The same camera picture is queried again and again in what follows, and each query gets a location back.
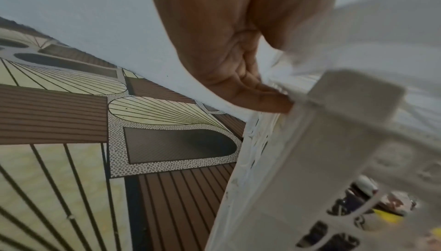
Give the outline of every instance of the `floor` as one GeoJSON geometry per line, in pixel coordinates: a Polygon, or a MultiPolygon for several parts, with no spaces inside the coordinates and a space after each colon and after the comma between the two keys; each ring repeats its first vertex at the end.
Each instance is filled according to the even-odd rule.
{"type": "Polygon", "coordinates": [[[0,250],[203,250],[245,123],[0,20],[0,250]]]}

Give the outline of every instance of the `white wall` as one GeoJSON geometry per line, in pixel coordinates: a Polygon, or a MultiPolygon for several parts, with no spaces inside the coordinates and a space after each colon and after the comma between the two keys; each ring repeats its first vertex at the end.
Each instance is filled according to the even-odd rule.
{"type": "MultiPolygon", "coordinates": [[[[249,116],[249,111],[221,100],[185,71],[152,0],[0,0],[0,16],[241,119],[249,116]]],[[[269,68],[275,54],[268,44],[260,46],[262,71],[269,68]]]]}

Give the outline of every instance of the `white plastic basket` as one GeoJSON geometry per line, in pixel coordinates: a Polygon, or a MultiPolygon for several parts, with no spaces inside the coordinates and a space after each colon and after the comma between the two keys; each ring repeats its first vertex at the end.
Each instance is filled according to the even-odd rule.
{"type": "Polygon", "coordinates": [[[343,7],[291,45],[271,80],[294,108],[247,123],[206,250],[318,250],[342,233],[356,250],[424,250],[419,239],[441,224],[441,0],[343,7]],[[379,191],[348,215],[327,213],[360,174],[379,191]],[[357,228],[391,190],[420,206],[378,231],[357,228]],[[318,222],[324,236],[299,247],[318,222]]]}

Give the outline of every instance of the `speckled border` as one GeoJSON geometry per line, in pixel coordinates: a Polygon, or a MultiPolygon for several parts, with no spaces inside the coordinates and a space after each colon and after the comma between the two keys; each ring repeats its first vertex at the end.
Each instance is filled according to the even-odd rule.
{"type": "Polygon", "coordinates": [[[196,100],[194,102],[196,103],[196,105],[199,108],[201,108],[202,111],[206,112],[207,114],[212,114],[212,115],[224,115],[225,114],[224,112],[219,111],[219,110],[213,111],[213,112],[212,111],[208,111],[207,108],[205,107],[205,105],[202,102],[199,102],[199,101],[196,101],[196,100]]]}
{"type": "MultiPolygon", "coordinates": [[[[111,101],[130,96],[128,92],[107,95],[107,103],[111,101]]],[[[108,130],[109,130],[109,154],[110,154],[110,173],[111,178],[119,178],[123,176],[138,175],[144,173],[157,173],[165,171],[183,170],[190,168],[207,167],[219,164],[232,163],[237,161],[242,142],[231,132],[208,124],[189,124],[189,125],[150,125],[130,122],[114,116],[109,110],[108,114],[108,130]],[[228,136],[236,144],[237,149],[233,154],[221,157],[200,158],[191,160],[177,161],[161,161],[129,164],[127,156],[127,146],[124,137],[124,127],[155,129],[155,130],[192,130],[207,129],[217,131],[228,136]]]]}

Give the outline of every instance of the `hand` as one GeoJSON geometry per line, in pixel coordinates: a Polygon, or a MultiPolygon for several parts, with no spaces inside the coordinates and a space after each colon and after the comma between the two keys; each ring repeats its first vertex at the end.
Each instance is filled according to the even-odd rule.
{"type": "Polygon", "coordinates": [[[287,96],[260,81],[260,36],[283,49],[289,33],[334,0],[154,0],[183,66],[209,90],[244,108],[288,112],[287,96]]]}

